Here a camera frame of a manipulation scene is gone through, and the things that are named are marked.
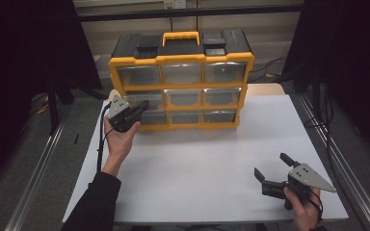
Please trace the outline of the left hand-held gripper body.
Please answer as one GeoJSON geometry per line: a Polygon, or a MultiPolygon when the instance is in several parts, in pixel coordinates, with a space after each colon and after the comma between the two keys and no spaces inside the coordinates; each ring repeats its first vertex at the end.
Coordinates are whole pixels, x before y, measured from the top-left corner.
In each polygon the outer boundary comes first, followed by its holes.
{"type": "Polygon", "coordinates": [[[115,95],[107,117],[116,131],[125,133],[141,119],[141,112],[139,107],[130,107],[127,101],[115,95]]]}

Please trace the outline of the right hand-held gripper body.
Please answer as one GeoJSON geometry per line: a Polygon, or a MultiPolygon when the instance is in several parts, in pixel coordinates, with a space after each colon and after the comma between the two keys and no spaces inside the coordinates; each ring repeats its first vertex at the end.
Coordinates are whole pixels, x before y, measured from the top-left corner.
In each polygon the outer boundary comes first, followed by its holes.
{"type": "Polygon", "coordinates": [[[283,199],[287,210],[292,210],[293,205],[285,196],[284,188],[290,189],[300,200],[309,200],[313,188],[336,192],[336,188],[308,164],[294,164],[287,174],[287,180],[283,182],[268,181],[261,176],[261,187],[263,195],[283,199]]]}

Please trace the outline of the clear plastic pulled drawer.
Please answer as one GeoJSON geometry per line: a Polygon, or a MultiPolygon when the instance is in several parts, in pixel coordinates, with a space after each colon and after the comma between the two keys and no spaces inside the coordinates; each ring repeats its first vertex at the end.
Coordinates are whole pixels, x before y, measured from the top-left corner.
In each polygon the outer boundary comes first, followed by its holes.
{"type": "Polygon", "coordinates": [[[131,90],[126,93],[124,99],[132,105],[148,101],[150,111],[158,111],[164,107],[163,96],[160,90],[131,90]]]}

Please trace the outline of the yellow black drawer organizer cabinet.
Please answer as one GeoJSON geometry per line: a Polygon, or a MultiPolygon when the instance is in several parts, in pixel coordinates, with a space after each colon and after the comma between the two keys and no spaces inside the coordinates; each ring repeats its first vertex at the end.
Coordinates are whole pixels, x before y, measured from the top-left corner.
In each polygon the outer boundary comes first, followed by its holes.
{"type": "Polygon", "coordinates": [[[119,95],[124,90],[118,69],[122,66],[143,66],[185,63],[244,62],[246,64],[243,89],[235,125],[143,125],[144,131],[168,131],[173,129],[224,129],[235,128],[240,123],[248,89],[248,77],[255,57],[245,34],[241,30],[224,30],[218,33],[168,32],[157,36],[141,34],[122,35],[109,61],[111,80],[119,95]]]}

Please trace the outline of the person's left hand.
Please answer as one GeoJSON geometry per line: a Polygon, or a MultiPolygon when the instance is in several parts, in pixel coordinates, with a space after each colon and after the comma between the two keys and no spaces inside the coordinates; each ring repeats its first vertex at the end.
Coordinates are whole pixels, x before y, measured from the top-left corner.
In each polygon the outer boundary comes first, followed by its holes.
{"type": "Polygon", "coordinates": [[[104,129],[107,133],[106,141],[108,144],[109,155],[102,169],[103,172],[117,177],[119,169],[124,159],[129,154],[135,134],[140,128],[141,123],[135,122],[125,133],[117,132],[105,117],[104,129]]]}

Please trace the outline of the person's right hand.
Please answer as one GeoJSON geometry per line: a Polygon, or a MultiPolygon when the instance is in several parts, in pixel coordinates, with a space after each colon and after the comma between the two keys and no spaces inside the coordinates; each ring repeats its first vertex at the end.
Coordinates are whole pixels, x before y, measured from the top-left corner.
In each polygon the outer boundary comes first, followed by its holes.
{"type": "Polygon", "coordinates": [[[315,230],[319,223],[321,202],[320,190],[312,189],[310,201],[301,201],[296,194],[285,187],[283,189],[286,198],[293,206],[293,222],[297,231],[315,230]]]}

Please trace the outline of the set of clear organizer drawers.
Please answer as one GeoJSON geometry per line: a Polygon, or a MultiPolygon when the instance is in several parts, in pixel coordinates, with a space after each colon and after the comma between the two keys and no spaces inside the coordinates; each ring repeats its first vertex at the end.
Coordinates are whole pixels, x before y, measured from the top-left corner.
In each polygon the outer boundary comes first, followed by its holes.
{"type": "Polygon", "coordinates": [[[124,90],[160,90],[164,107],[147,110],[143,125],[235,125],[243,89],[244,62],[122,66],[124,90]]]}

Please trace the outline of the white table sheet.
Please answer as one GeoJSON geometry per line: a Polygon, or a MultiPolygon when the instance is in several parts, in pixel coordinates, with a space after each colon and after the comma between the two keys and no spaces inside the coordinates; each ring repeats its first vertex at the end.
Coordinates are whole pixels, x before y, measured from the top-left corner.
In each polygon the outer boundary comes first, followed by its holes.
{"type": "Polygon", "coordinates": [[[288,95],[249,96],[235,129],[139,132],[119,171],[117,224],[274,222],[292,218],[253,172],[284,181],[285,153],[323,166],[288,95]]]}

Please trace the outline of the black metal stand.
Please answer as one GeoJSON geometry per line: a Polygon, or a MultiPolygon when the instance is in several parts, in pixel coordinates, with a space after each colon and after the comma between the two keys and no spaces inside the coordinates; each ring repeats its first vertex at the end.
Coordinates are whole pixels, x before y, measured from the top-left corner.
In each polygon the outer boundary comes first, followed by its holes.
{"type": "Polygon", "coordinates": [[[47,83],[47,96],[51,123],[50,134],[53,135],[59,126],[59,114],[57,108],[56,92],[51,80],[48,80],[47,83]]]}

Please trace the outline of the black horizontal bar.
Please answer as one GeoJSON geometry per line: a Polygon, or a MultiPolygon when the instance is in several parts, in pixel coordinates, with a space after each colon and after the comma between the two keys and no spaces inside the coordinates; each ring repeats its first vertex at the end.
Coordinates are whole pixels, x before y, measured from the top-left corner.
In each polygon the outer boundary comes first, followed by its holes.
{"type": "Polygon", "coordinates": [[[124,13],[79,13],[77,18],[80,22],[175,18],[192,16],[212,16],[250,13],[295,13],[304,9],[304,4],[290,5],[265,5],[228,8],[193,8],[179,10],[155,10],[124,13]]]}

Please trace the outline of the black curtain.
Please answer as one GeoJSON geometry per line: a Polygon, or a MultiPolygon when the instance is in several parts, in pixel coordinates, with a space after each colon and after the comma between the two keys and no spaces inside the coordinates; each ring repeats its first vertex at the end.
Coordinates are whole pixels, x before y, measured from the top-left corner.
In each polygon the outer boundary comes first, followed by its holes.
{"type": "Polygon", "coordinates": [[[32,97],[101,83],[73,0],[0,0],[0,166],[26,123],[32,97]]]}
{"type": "Polygon", "coordinates": [[[323,79],[370,141],[370,0],[304,0],[282,77],[323,79]]]}

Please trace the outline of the aluminium frame rail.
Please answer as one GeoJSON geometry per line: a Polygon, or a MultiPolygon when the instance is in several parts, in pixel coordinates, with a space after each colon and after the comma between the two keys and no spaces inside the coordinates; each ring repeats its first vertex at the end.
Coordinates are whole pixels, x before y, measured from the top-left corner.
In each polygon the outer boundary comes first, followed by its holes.
{"type": "Polygon", "coordinates": [[[353,170],[347,163],[341,150],[337,146],[335,140],[330,135],[330,129],[327,125],[323,125],[314,113],[314,108],[306,95],[300,96],[300,102],[309,117],[309,122],[315,127],[321,141],[327,149],[327,156],[330,160],[330,167],[332,170],[337,170],[346,186],[357,202],[363,216],[367,219],[370,225],[370,196],[367,191],[361,186],[359,180],[354,174],[353,170]]]}
{"type": "Polygon", "coordinates": [[[69,117],[71,109],[71,106],[65,106],[65,108],[62,110],[59,125],[49,136],[32,176],[28,180],[28,184],[18,200],[4,231],[21,231],[23,223],[27,218],[32,203],[36,197],[43,174],[47,169],[48,163],[50,162],[57,143],[63,133],[65,123],[69,117]]]}

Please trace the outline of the white wall outlet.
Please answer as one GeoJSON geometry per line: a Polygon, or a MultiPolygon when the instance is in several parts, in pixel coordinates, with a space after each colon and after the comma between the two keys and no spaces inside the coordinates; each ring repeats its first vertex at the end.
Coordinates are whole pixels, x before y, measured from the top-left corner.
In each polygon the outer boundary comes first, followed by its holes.
{"type": "Polygon", "coordinates": [[[185,9],[186,0],[164,0],[164,8],[167,10],[185,9]]]}

